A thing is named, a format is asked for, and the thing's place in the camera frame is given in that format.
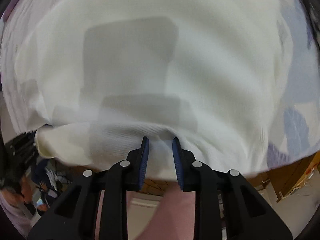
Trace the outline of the left hand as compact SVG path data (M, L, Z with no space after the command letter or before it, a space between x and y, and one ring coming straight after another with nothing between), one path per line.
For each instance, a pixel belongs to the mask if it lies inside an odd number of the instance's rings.
M19 180L4 178L1 182L3 210L18 210L21 205L33 203L33 188L26 176L22 176Z

